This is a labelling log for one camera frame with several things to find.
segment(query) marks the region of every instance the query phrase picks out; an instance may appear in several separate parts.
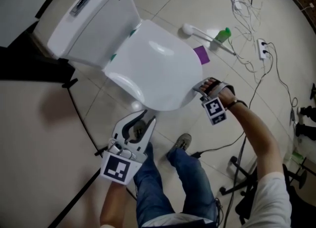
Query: toilet brush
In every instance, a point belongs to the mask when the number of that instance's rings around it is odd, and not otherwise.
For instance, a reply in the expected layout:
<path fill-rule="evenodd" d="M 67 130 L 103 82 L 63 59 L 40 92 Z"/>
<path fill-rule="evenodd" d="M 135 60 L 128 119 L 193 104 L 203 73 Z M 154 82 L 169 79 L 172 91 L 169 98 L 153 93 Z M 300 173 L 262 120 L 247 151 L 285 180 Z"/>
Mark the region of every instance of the toilet brush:
<path fill-rule="evenodd" d="M 186 35 L 193 35 L 194 34 L 194 30 L 204 34 L 205 36 L 209 37 L 210 39 L 212 39 L 214 42 L 216 42 L 217 44 L 219 44 L 220 46 L 222 46 L 223 48 L 225 48 L 226 50 L 228 50 L 232 55 L 236 55 L 236 53 L 231 50 L 230 48 L 228 48 L 227 46 L 225 46 L 224 44 L 222 44 L 220 41 L 218 41 L 217 39 L 211 37 L 209 34 L 205 33 L 204 31 L 200 30 L 199 28 L 193 26 L 193 25 L 189 25 L 189 24 L 183 24 L 182 26 L 182 30 Z"/>

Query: leg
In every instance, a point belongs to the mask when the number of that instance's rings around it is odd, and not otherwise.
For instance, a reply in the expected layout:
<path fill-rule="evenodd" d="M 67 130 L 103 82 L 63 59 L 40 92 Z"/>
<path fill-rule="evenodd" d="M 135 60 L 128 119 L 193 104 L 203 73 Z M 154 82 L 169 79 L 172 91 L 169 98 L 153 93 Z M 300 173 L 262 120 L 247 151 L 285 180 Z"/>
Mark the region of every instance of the leg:
<path fill-rule="evenodd" d="M 309 137 L 311 140 L 316 140 L 316 127 L 306 126 L 304 124 L 297 124 L 295 126 L 295 134 L 296 136 L 305 135 Z"/>
<path fill-rule="evenodd" d="M 311 120 L 316 122 L 316 108 L 312 108 L 311 106 L 308 106 L 307 108 L 301 108 L 300 114 L 310 117 Z"/>
<path fill-rule="evenodd" d="M 153 146 L 148 143 L 148 158 L 134 176 L 138 190 L 136 215 L 138 226 L 166 214 L 174 213 L 168 198 L 163 194 L 162 181 L 154 163 Z"/>
<path fill-rule="evenodd" d="M 183 213 L 216 220 L 215 199 L 204 169 L 198 159 L 190 157 L 181 148 L 173 148 L 167 154 L 171 165 L 178 172 L 186 193 Z"/>

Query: green bottle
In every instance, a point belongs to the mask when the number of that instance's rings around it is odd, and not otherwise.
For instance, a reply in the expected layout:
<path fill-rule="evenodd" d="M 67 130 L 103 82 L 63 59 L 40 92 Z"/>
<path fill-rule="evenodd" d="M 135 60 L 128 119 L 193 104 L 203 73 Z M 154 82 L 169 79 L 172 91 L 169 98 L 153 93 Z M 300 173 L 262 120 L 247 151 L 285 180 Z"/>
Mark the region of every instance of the green bottle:
<path fill-rule="evenodd" d="M 229 28 L 226 28 L 220 31 L 215 37 L 215 39 L 220 41 L 221 43 L 224 43 L 224 41 L 226 41 L 231 35 L 232 35 L 231 30 Z"/>

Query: wristband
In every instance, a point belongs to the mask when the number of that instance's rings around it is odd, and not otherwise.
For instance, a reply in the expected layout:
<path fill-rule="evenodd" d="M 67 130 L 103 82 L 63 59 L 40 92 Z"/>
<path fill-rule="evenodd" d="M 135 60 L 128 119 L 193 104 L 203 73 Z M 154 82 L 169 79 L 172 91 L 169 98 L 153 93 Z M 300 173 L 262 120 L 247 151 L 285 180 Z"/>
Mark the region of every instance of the wristband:
<path fill-rule="evenodd" d="M 242 103 L 242 104 L 244 104 L 244 105 L 248 108 L 247 104 L 246 104 L 244 101 L 242 101 L 242 100 L 234 100 L 233 102 L 231 102 L 230 104 L 227 105 L 227 107 L 225 108 L 225 110 L 229 110 L 229 109 L 230 109 L 232 106 L 234 106 L 236 103 Z"/>

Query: white wall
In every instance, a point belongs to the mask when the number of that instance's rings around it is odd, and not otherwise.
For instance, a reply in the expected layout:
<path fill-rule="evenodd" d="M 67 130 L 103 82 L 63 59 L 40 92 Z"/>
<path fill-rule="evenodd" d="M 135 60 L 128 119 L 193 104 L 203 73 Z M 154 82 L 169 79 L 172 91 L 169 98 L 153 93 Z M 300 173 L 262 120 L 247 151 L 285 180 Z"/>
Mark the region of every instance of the white wall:
<path fill-rule="evenodd" d="M 0 227 L 48 227 L 100 168 L 94 153 L 60 83 L 0 81 Z"/>
<path fill-rule="evenodd" d="M 46 0 L 0 0 L 0 46 L 9 46 L 37 21 L 36 13 Z"/>

